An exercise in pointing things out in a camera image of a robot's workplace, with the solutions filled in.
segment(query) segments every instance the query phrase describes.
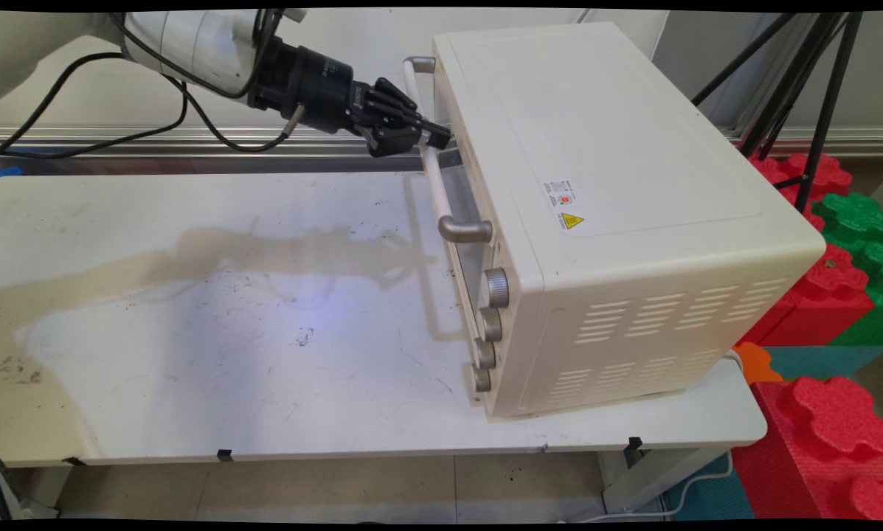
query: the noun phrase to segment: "table leg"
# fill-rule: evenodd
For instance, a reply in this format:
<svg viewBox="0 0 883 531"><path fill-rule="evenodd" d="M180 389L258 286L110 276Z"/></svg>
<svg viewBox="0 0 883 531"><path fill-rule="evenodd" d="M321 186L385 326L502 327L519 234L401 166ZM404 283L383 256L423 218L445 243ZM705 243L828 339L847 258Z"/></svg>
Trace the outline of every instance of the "table leg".
<svg viewBox="0 0 883 531"><path fill-rule="evenodd" d="M606 481L602 493L611 513L639 510L654 497L727 453L729 448L651 450L633 467Z"/></svg>

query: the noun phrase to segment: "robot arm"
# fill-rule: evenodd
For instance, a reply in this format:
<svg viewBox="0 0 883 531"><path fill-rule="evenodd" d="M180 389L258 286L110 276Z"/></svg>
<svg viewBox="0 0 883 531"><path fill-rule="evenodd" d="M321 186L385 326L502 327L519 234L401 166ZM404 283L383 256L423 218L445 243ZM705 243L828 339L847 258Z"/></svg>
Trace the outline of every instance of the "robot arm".
<svg viewBox="0 0 883 531"><path fill-rule="evenodd" d="M350 65L303 46L292 47L273 35L280 16L300 21L304 10L58 15L44 13L51 18L41 19L57 30L44 31L50 45L40 47L40 56L30 52L25 65L5 68L3 60L0 71L25 72L14 80L12 75L0 75L0 80L19 84L37 60L67 41L91 34L121 45L127 58L169 77L252 108L272 108L283 118L295 117L320 131L346 130L364 137L373 157L404 153L415 144L444 148L451 140L451 131L423 120L414 102L385 78L373 85L354 81Z"/></svg>

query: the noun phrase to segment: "white cable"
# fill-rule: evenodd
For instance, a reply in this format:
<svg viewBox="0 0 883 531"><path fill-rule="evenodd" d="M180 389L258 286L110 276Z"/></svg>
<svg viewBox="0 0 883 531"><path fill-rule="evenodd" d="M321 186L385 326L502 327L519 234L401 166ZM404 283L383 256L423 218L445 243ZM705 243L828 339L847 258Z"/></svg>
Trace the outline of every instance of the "white cable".
<svg viewBox="0 0 883 531"><path fill-rule="evenodd" d="M684 508L684 501L687 498L687 491L691 485L697 483L698 481L704 479L722 479L724 477L728 477L731 473L733 473L733 456L727 452L727 471L725 473L719 474L704 474L698 475L695 478L692 478L687 484L684 484L684 490L680 493L680 503L677 504L677 508L673 510L665 511L665 512L626 512L626 513L617 513L617 514L603 514L602 516L597 516L595 518L588 518L583 521L572 521L569 524L589 524L589 522L606 520L607 518L644 518L644 517L664 517L671 516L673 514L679 513ZM559 521L559 524L566 524L565 521Z"/></svg>
<svg viewBox="0 0 883 531"><path fill-rule="evenodd" d="M728 350L727 353L724 354L724 358L734 360L739 366L739 372L745 372L742 369L742 360L739 359L739 354L735 353L734 349Z"/></svg>

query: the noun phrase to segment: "power cord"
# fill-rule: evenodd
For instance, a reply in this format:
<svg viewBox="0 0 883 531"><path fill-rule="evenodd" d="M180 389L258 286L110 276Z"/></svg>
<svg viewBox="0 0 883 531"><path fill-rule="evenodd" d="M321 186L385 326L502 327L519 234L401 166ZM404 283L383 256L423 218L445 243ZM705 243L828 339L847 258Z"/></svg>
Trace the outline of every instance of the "power cord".
<svg viewBox="0 0 883 531"><path fill-rule="evenodd" d="M71 77L71 74L74 74L74 70L77 70L77 68L80 68L84 64L91 63L91 61L102 60L102 58L124 57L121 53L106 52L102 54L90 54L89 56L78 58L78 60L75 60L74 63L71 63L70 66L64 69L63 73L60 74L58 80L54 82L54 86L51 87L51 90L48 91L44 99L41 100L41 104L39 104L38 107L33 112L31 112L29 119L27 119L25 123L22 124L22 127L18 128L18 131L14 132L14 134L7 138L5 142L2 142L2 144L0 145L0 154L8 149L10 145L14 144L15 141L21 138L22 135L26 134L28 130L30 130L31 125L34 125L38 118L40 118L41 115L44 113L44 110L47 109L47 106L50 105L52 101L54 101L54 97L58 95L58 91L60 91L60 88L64 86L64 81L67 81L67 78Z"/></svg>
<svg viewBox="0 0 883 531"><path fill-rule="evenodd" d="M184 77L189 78L189 80L194 81L195 83L201 85L208 90L224 95L225 97L231 97L233 98L233 100L237 100L239 97L248 94L250 87L252 87L252 85L254 84L255 75L257 74L257 65L260 64L260 61L263 59L267 44L277 30L278 24L280 23L280 14L282 14L282 11L280 10L265 10L265 14L263 14L263 24L261 27L261 32L263 34L262 44L257 56L255 57L255 64L252 70L252 75L250 75L248 81L246 81L245 86L242 88L242 91L240 91L240 93L229 93L228 91L222 90L222 88L215 87L215 85L212 85L211 83L202 80L199 77L196 77L194 74L186 72L181 67L179 67L179 65L172 63L172 61L162 57L160 54L149 48L148 45L145 45L144 43L139 41L137 37L130 32L130 30L127 30L127 28L125 28L123 24L120 23L120 20L117 19L115 14L111 13L110 17L111 20L114 21L115 26L119 27L120 30L124 32L125 37L127 37L131 41L134 41L134 43L137 43L137 45L147 51L149 55L154 56L156 60L160 60L163 64L172 68L172 70L179 72L179 74L184 75ZM60 77L58 77L58 79L54 82L54 85L53 87L51 87L49 93L47 93L47 95L44 95L44 99L41 101L41 104L39 104L38 107L33 112L31 112L30 117L27 118L25 123L21 125L18 131L14 132L12 136L2 142L2 144L0 145L0 155L23 157L29 159L62 159L66 157L74 157L76 155L81 155L91 151L96 151L97 149L109 148L112 145L123 144L123 142L129 142L132 140L161 134L162 132L174 130L174 128L177 128L180 124L182 124L183 121L185 121L185 115L188 110L189 102L192 103L192 107L195 109L195 112L198 112L198 116L202 118L202 122L204 122L206 127L208 127L208 130L211 131L212 134L215 135L215 138L222 142L222 144L225 144L227 147L235 149L236 151L241 151L243 153L259 153L272 149L273 147L276 147L276 145L279 145L281 142L285 141L290 136L290 133L293 132L293 129L296 128L297 122L299 122L300 117L302 117L303 115L303 107L302 105L300 105L299 108L297 108L297 110L299 110L299 115L295 114L293 117L291 117L291 120L287 122L287 125L285 125L285 127L283 128L283 131L280 132L280 135L278 135L274 140L267 142L267 144L255 145L255 147L246 147L245 145L235 144L234 142L229 141L228 138L226 138L224 135L222 135L215 127L215 125L212 124L212 121L209 119L208 115L205 114L205 110L203 110L201 105L198 104L198 101L195 101L195 98L192 96L192 94L189 93L185 81L178 81L175 80L174 77L169 77L169 75L162 74L163 77L167 78L167 80L172 83L174 87L176 87L179 93L182 93L181 112L179 112L178 120L176 120L172 124L165 125L162 128L156 128L156 130L131 134L114 140L100 142L99 144L88 145L88 147L79 147L77 149L72 149L70 151L64 151L60 153L30 153L25 151L9 151L9 147L12 147L14 142L17 142L23 135L27 133L27 131L30 130L35 122L38 121L38 119L59 93L60 88L64 85L64 82L67 81L67 78L70 77L70 75L73 74L74 71L77 70L77 68L80 68L84 64L91 63L95 60L104 60L104 58L123 58L123 60L126 59L126 57L122 53L105 52L100 54L90 54L89 56L78 58L78 60L75 60L74 63L71 63L66 69L64 69L63 73L60 74Z"/></svg>
<svg viewBox="0 0 883 531"><path fill-rule="evenodd" d="M162 76L167 78L167 80L171 81L171 78L167 77L167 75L162 75ZM181 86L185 87L185 81L182 81ZM75 157L76 155L83 155L84 153L96 151L97 149L109 148L111 145L123 144L123 142L129 142L131 140L145 138L145 137L152 136L154 134L159 134L159 133L162 133L165 131L171 131L171 130L174 130L174 128L177 128L179 125L182 124L182 122L185 121L185 114L189 108L188 104L189 104L188 98L183 96L182 97L182 110L181 110L181 112L179 112L179 118L175 122L173 122L169 125L166 125L165 127L158 128L158 130L144 131L144 132L137 133L137 134L131 134L128 136L117 138L115 140L108 140L107 142L100 142L99 144L87 145L87 147L79 147L77 149L71 149L70 151L63 151L60 153L27 153L25 151L11 151L11 150L6 149L5 151L2 151L2 155L8 155L10 157L23 157L26 159L64 159L67 157Z"/></svg>
<svg viewBox="0 0 883 531"><path fill-rule="evenodd" d="M690 490L690 486L698 481L703 481L705 479L722 479L724 477L729 477L729 475L733 473L733 456L730 451L727 452L727 471L725 473L718 474L704 474L698 475L697 477L691 478L690 481L687 481L684 484L684 490L681 490L680 493L680 503L677 504L673 510L664 511L664 512L626 512L626 513L616 513L616 514L603 514L602 516L596 516L594 518L587 518L583 521L559 521L559 524L590 524L593 521L599 520L609 520L609 518L644 518L644 517L665 517L671 516L679 513L684 508L684 501L687 500L687 491Z"/></svg>

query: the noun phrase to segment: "table top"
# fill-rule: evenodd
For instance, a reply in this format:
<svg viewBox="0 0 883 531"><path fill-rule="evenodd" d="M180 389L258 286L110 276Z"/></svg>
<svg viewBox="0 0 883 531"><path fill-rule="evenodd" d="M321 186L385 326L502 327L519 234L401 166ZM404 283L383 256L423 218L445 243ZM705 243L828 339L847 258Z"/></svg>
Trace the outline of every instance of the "table top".
<svg viewBox="0 0 883 531"><path fill-rule="evenodd" d="M7 465L735 446L686 392L489 420L418 173L0 178Z"/></svg>

